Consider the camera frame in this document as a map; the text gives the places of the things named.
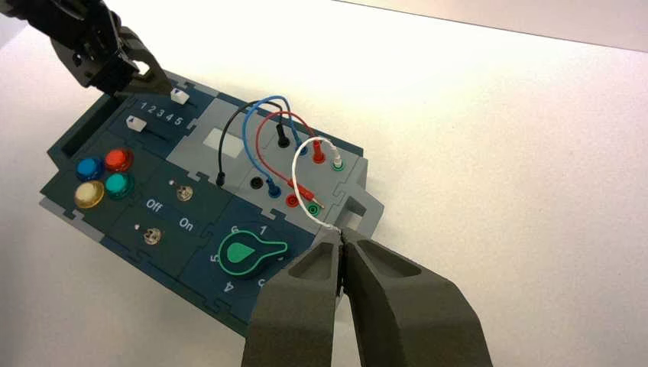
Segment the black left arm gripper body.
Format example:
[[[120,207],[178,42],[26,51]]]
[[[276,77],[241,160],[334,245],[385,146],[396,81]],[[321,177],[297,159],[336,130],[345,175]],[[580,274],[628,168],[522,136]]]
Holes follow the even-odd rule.
[[[58,59],[83,87],[94,86],[110,95],[126,90],[140,69],[126,54],[123,39],[118,35],[121,18],[111,10],[63,13],[76,28],[83,25],[85,30],[76,35],[72,48],[50,40]]]

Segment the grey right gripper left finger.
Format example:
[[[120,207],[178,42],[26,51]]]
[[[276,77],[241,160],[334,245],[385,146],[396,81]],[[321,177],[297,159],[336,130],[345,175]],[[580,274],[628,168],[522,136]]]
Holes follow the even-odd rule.
[[[243,366],[329,366],[342,257],[339,232],[324,235],[261,289]]]

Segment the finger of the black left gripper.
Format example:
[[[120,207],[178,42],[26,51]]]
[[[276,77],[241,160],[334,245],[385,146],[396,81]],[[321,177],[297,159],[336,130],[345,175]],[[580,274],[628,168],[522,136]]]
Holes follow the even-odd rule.
[[[122,50],[126,53],[128,59],[133,62],[141,62],[148,66],[148,70],[145,73],[141,73],[139,70],[137,70],[134,72],[135,75],[145,75],[147,73],[164,73],[166,75],[154,55],[147,49],[147,47],[136,35],[136,33],[133,32],[133,30],[128,27],[121,26],[118,31],[118,35],[122,41]]]
[[[111,96],[149,93],[169,95],[173,86],[164,73],[147,73],[135,75],[126,73],[110,73],[109,82],[112,91]]]

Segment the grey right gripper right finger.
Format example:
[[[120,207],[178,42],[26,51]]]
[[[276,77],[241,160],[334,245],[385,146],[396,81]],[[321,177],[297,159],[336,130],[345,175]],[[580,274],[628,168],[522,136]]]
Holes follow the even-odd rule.
[[[343,289],[363,366],[490,366],[481,322],[449,279],[343,229]]]

